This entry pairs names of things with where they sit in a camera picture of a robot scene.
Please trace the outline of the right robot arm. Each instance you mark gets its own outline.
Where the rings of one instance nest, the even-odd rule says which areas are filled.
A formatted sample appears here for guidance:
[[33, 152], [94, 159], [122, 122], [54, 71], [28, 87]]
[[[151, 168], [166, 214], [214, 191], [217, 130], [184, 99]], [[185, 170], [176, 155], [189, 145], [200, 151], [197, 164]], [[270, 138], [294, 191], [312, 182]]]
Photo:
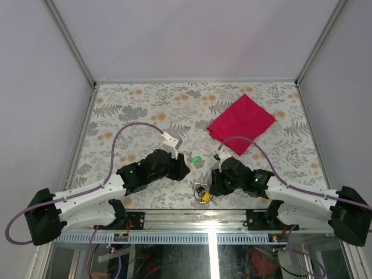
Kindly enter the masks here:
[[215, 154], [209, 192], [214, 196], [241, 190], [253, 198], [271, 200], [266, 225], [278, 229], [297, 225], [315, 230], [332, 230], [340, 240], [365, 246], [371, 225], [371, 206], [351, 187], [340, 190], [313, 189], [279, 179], [272, 171], [251, 170], [227, 153]]

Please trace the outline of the yellow tag key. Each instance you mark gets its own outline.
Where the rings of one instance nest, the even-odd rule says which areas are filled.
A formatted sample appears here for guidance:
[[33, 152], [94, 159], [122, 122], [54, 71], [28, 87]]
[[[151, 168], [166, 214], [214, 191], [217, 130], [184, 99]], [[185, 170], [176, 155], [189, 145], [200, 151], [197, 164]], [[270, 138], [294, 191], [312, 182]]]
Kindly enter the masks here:
[[205, 192], [204, 195], [201, 197], [202, 203], [207, 203], [210, 200], [211, 194], [208, 192]]

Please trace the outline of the large metal keyring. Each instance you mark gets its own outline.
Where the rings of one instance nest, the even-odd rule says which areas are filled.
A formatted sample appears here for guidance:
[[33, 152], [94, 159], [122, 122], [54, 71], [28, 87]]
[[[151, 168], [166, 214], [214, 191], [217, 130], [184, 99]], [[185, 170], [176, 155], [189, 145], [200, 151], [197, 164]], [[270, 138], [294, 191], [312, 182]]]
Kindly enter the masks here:
[[[198, 193], [196, 192], [196, 189], [197, 189], [199, 186], [203, 186], [203, 187], [205, 188], [205, 190], [204, 190], [202, 193], [200, 193], [200, 194], [198, 194]], [[202, 204], [202, 205], [207, 205], [207, 204], [209, 204], [209, 203], [211, 203], [211, 204], [213, 204], [213, 205], [215, 205], [215, 206], [218, 205], [218, 203], [214, 200], [214, 195], [212, 195], [212, 194], [209, 192], [209, 190], [210, 190], [210, 186], [209, 186], [209, 184], [207, 184], [207, 183], [198, 183], [198, 182], [194, 182], [193, 185], [192, 185], [192, 190], [193, 190], [194, 198], [196, 199], [196, 201], [197, 201], [198, 203], [200, 203], [200, 204]], [[208, 193], [211, 194], [211, 196], [210, 196], [210, 200], [209, 200], [207, 203], [202, 203], [202, 202], [201, 202], [201, 197], [204, 195], [205, 192], [208, 192]]]

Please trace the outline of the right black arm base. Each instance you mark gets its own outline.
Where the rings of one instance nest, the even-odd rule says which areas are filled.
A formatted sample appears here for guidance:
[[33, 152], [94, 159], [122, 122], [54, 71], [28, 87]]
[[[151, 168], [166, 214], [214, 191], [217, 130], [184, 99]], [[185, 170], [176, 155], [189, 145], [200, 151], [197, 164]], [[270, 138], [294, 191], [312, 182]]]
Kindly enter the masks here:
[[249, 231], [267, 231], [272, 230], [273, 227], [266, 219], [266, 209], [246, 209], [246, 220], [243, 226]]

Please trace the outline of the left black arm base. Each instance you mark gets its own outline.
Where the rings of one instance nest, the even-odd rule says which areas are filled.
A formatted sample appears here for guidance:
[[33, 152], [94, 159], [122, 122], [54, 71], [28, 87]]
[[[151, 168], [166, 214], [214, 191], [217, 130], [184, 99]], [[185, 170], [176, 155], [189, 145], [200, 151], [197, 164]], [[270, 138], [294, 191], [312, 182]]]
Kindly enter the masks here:
[[139, 231], [144, 229], [145, 213], [144, 212], [128, 212], [126, 217], [121, 217], [111, 224], [112, 230], [126, 230], [130, 225], [129, 230]]

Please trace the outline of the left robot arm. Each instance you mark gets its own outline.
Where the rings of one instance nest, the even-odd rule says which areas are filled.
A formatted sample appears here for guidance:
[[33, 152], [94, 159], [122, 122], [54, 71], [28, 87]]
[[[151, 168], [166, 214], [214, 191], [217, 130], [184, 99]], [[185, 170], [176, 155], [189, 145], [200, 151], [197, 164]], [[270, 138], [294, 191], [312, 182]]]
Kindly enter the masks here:
[[125, 229], [128, 214], [122, 199], [140, 192], [161, 178], [181, 181], [190, 169], [184, 155], [173, 158], [156, 149], [145, 159], [128, 164], [111, 175], [108, 182], [98, 181], [70, 191], [51, 193], [45, 188], [31, 200], [24, 214], [35, 246], [47, 244], [62, 232], [87, 227], [101, 230]]

